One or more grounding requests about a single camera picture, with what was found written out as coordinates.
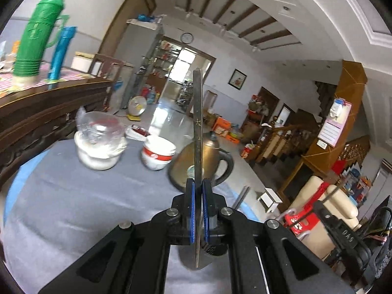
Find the dark chopstick with characters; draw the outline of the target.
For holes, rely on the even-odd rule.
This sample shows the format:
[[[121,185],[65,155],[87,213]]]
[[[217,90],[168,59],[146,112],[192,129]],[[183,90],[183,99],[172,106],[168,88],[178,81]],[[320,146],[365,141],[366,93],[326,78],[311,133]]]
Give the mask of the dark chopstick with characters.
[[[202,181],[203,181],[203,113],[202,113],[202,76],[201,69],[193,71],[193,131],[194,131],[194,170],[195,170],[195,268],[199,268],[201,235],[203,228]]]

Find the black perforated utensil holder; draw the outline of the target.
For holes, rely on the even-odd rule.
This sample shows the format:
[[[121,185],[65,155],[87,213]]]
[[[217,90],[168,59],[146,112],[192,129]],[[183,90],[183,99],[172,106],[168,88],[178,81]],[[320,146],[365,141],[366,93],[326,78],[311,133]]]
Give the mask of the black perforated utensil holder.
[[[201,249],[205,251],[210,256],[223,256],[227,253],[227,245],[226,244],[210,244],[206,241],[201,242]]]

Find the thin dark chopstick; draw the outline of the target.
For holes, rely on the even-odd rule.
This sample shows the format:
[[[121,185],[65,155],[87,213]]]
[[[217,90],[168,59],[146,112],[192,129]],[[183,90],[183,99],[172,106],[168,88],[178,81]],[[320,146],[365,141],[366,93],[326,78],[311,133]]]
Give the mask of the thin dark chopstick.
[[[239,209],[240,205],[243,203],[246,195],[248,195],[250,191],[250,186],[244,186],[241,192],[239,193],[238,197],[236,198],[236,201],[233,203],[232,208],[237,210]]]

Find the brass electric kettle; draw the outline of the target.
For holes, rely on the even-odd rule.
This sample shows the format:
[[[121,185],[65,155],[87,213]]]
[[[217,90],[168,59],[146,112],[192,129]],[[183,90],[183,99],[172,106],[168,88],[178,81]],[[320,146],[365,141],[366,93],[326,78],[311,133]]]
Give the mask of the brass electric kettle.
[[[193,179],[194,143],[186,145],[180,153],[176,154],[168,168],[170,183],[181,192],[185,191],[187,179]],[[234,169],[234,160],[231,154],[220,147],[218,136],[214,131],[203,134],[202,144],[202,177],[209,179],[212,186],[223,183]]]

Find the small white stool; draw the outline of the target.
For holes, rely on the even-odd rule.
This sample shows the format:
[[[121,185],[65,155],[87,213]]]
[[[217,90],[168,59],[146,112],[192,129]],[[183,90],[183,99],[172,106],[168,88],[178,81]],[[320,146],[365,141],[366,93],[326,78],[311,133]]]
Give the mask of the small white stool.
[[[266,213],[274,212],[278,205],[282,203],[281,198],[271,188],[265,188],[257,200],[264,207]]]

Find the white red stacked bowls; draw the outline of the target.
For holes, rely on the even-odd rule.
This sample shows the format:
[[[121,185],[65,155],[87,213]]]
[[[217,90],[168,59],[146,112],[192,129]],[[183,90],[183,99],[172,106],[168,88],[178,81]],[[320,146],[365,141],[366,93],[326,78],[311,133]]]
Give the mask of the white red stacked bowls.
[[[160,171],[171,163],[176,146],[165,138],[156,135],[146,137],[141,151],[143,164],[152,171]]]

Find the orange box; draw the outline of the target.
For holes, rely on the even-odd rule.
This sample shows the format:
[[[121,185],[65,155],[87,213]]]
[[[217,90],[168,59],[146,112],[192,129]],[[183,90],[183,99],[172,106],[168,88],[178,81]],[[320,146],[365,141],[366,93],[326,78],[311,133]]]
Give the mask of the orange box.
[[[231,130],[231,122],[222,117],[218,117],[214,123],[212,130],[217,135],[220,135],[221,137],[226,137],[228,132]]]

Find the wooden stair railing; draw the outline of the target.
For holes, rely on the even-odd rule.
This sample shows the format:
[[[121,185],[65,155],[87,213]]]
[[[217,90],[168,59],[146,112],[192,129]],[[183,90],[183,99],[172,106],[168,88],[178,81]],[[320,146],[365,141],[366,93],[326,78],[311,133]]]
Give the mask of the wooden stair railing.
[[[274,128],[262,136],[255,163],[266,165],[268,162],[285,161],[287,157],[307,152],[320,126],[321,123],[309,123]]]

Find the white bowl with plastic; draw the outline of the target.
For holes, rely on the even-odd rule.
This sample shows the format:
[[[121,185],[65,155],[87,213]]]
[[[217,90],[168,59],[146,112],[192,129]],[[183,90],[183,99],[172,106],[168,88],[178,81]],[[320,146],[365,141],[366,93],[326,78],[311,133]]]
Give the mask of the white bowl with plastic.
[[[76,128],[76,152],[84,166],[105,171],[116,165],[127,147],[126,128],[116,116],[80,107],[76,113]]]

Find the small electric heater fan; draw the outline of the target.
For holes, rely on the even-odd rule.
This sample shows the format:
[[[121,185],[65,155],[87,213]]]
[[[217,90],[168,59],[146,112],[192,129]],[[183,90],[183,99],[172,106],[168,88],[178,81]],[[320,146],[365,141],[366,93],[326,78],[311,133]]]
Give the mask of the small electric heater fan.
[[[135,96],[128,102],[126,117],[132,122],[140,122],[141,115],[147,108],[147,100],[143,96]]]

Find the grey table cloth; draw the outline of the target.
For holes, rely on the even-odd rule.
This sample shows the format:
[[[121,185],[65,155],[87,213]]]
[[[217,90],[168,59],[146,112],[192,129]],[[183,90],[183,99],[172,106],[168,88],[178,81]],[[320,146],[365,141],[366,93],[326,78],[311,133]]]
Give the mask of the grey table cloth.
[[[5,262],[25,293],[37,293],[122,222],[139,224],[169,208],[178,190],[166,171],[140,159],[130,141],[120,160],[94,171],[72,140],[22,166],[5,203]]]

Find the dark wooden chair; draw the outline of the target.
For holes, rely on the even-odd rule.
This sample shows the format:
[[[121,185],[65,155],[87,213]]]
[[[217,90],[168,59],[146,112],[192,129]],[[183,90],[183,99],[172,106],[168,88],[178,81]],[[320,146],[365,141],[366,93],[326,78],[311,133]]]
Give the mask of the dark wooden chair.
[[[110,82],[110,85],[106,91],[107,95],[104,100],[105,108],[109,107],[109,102],[114,91],[114,86],[117,83],[124,66],[124,61],[99,53],[96,53],[92,59],[88,69],[88,74],[98,78],[106,79]]]

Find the dark wooden side table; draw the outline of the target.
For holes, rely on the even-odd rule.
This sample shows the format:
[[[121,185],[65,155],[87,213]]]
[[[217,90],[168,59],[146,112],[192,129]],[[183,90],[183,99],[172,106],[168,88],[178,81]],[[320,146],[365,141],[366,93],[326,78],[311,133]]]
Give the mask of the dark wooden side table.
[[[46,81],[43,63],[38,84],[11,86],[12,76],[1,77],[1,183],[53,143],[76,129],[76,113],[106,108],[113,82],[71,68],[61,70],[58,82]]]

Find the grey refrigerator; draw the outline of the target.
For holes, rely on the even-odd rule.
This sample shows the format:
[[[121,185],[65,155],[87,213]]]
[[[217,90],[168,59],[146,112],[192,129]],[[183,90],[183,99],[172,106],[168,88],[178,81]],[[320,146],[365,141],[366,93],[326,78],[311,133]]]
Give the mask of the grey refrigerator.
[[[115,52],[116,59],[133,66],[131,77],[124,82],[121,109],[127,108],[130,99],[141,94],[147,75],[152,70],[153,57],[162,36],[162,24],[129,20]]]

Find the white chest freezer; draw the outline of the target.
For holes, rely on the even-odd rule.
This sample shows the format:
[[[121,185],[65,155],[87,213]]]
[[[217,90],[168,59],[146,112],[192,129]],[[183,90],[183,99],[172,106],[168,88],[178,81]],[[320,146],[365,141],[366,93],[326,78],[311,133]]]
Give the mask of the white chest freezer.
[[[94,59],[94,55],[85,52],[75,52],[70,68],[87,73]]]

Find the blue thermos bottle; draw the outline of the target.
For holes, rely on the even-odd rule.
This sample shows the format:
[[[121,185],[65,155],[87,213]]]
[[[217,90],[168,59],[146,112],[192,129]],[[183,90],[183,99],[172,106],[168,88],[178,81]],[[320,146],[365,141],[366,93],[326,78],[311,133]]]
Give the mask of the blue thermos bottle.
[[[62,29],[59,41],[52,56],[52,61],[50,63],[50,69],[47,76],[48,80],[52,81],[58,80],[60,78],[61,68],[66,56],[66,52],[75,34],[76,27],[64,27]]]

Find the green thermos jug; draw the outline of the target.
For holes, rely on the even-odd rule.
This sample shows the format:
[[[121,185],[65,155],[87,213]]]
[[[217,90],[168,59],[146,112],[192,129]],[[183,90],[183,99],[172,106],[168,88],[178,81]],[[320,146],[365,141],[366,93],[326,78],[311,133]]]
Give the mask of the green thermos jug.
[[[45,50],[57,43],[61,30],[69,20],[63,15],[64,0],[40,0],[20,40],[13,76],[37,76]]]

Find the wall calendar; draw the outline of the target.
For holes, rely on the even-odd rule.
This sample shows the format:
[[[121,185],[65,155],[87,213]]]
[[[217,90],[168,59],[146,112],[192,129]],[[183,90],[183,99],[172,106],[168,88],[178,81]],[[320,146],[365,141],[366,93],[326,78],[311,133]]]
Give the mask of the wall calendar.
[[[322,125],[317,140],[317,146],[326,149],[327,146],[335,147],[347,122],[352,104],[343,98],[333,101],[327,118]]]

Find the framed wall picture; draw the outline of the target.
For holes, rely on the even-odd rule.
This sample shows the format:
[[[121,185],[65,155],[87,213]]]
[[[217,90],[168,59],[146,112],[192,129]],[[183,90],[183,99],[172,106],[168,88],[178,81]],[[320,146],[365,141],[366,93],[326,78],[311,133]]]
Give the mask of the framed wall picture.
[[[229,80],[229,85],[236,88],[237,90],[241,90],[246,80],[246,77],[247,77],[246,74],[244,74],[238,69],[235,69]]]

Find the wall clock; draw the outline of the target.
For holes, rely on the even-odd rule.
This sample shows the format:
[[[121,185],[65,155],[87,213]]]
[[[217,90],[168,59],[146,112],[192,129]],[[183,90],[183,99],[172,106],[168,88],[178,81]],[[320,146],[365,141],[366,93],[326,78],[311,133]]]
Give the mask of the wall clock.
[[[189,45],[194,41],[194,36],[191,33],[185,32],[180,36],[180,41],[183,44]]]

